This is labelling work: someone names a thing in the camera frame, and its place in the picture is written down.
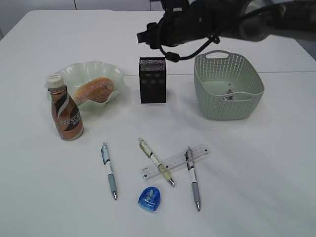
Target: white bowl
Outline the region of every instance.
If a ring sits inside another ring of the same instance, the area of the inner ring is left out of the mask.
[[[59,73],[63,77],[64,83],[68,89],[68,93],[72,98],[74,98],[75,90],[77,88],[81,87],[91,80],[100,77],[106,77],[114,82],[114,91],[110,94],[106,102],[98,103],[87,100],[79,105],[79,109],[82,111],[95,110],[104,107],[107,103],[113,100],[120,91],[125,88],[125,83],[123,79],[125,76],[124,72],[122,72],[116,66],[108,63],[98,61],[75,63],[58,71],[57,73]]]

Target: coffee bottle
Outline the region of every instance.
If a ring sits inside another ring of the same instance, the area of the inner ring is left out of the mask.
[[[67,92],[64,80],[59,74],[46,79],[51,95],[51,115],[59,136],[63,140],[74,140],[83,133],[83,123],[78,106]]]

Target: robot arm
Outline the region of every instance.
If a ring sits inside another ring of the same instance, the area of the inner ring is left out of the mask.
[[[219,36],[261,41],[268,35],[316,40],[316,0],[267,5],[264,0],[161,0],[165,14],[138,33],[138,43],[160,49],[167,60],[178,62],[195,57]],[[195,53],[180,57],[165,52],[162,45],[177,46],[208,38]]]

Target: black speaker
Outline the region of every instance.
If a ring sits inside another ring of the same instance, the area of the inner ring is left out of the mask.
[[[166,103],[165,58],[140,58],[139,83],[142,104]]]

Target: ballpoint pen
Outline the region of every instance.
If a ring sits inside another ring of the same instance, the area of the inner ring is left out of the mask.
[[[109,179],[111,192],[114,199],[116,200],[118,199],[117,185],[115,183],[115,177],[114,177],[114,172],[113,172],[112,164],[110,160],[109,149],[106,143],[103,143],[103,146],[101,148],[101,155],[102,155],[103,163],[108,173],[108,179]]]
[[[194,168],[194,161],[193,161],[193,153],[190,147],[188,147],[188,151],[186,152],[186,160],[192,160],[187,163],[188,170],[191,174],[191,182],[192,182],[192,191],[194,196],[194,202],[197,205],[197,210],[201,210],[201,198],[199,196],[199,190],[198,190],[198,181],[197,181],[197,175],[196,170]]]
[[[156,167],[158,168],[158,170],[160,171],[160,173],[163,175],[163,177],[165,178],[165,180],[172,185],[173,187],[176,186],[176,184],[174,183],[170,173],[168,172],[168,170],[166,169],[166,167],[164,167],[164,165],[160,162],[160,160],[157,158],[157,156],[152,152],[152,150],[150,150],[150,148],[148,147],[148,145],[146,144],[146,142],[144,141],[144,139],[142,138],[138,138],[139,141],[139,147],[143,150],[143,152],[146,154],[146,156],[148,158],[150,158],[152,160],[152,162],[156,165]]]

